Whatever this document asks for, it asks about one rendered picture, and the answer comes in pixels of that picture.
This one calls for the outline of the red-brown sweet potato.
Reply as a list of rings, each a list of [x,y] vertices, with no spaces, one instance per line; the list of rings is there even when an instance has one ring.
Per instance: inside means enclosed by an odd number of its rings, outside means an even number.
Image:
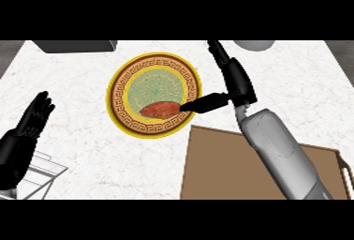
[[[139,110],[139,114],[142,117],[156,118],[156,119],[168,119],[170,116],[179,113],[179,104],[173,101],[159,101],[147,106],[144,106]]]

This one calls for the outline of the brown wooden tray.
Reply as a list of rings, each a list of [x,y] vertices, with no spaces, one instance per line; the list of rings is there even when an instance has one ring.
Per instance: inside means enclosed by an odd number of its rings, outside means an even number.
[[[349,200],[354,176],[336,149],[302,144],[334,200]],[[283,200],[255,150],[240,133],[190,127],[181,199]]]

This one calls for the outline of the yellow patterned plate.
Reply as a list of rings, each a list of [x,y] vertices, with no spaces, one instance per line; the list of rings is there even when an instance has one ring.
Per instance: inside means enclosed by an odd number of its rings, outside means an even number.
[[[188,61],[168,52],[150,52],[117,69],[106,89],[106,111],[128,135],[156,139],[175,133],[194,113],[181,112],[168,119],[154,119],[141,116],[142,107],[157,101],[184,104],[200,96],[201,83]]]

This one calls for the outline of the pale grey round object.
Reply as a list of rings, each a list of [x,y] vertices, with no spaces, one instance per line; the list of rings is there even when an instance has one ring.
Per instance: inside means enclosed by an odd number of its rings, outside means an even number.
[[[272,47],[274,41],[272,40],[235,40],[234,44],[247,51],[262,52]]]

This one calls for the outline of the dark grey box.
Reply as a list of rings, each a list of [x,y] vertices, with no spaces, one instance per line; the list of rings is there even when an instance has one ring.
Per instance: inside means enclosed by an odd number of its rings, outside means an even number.
[[[35,40],[44,53],[100,53],[116,50],[116,40]]]

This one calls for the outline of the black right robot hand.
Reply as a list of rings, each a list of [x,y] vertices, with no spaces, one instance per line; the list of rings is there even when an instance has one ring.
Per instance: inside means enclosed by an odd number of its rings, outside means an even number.
[[[207,44],[209,53],[222,73],[227,92],[210,93],[182,104],[179,106],[181,112],[206,113],[227,106],[228,101],[234,107],[256,103],[252,81],[238,61],[228,57],[218,40],[209,40]]]

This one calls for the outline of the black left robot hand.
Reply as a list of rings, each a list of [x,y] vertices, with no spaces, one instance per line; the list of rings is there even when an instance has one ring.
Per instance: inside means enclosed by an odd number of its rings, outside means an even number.
[[[0,138],[0,190],[14,189],[26,174],[36,139],[54,107],[48,92],[39,92],[21,114],[16,127]]]

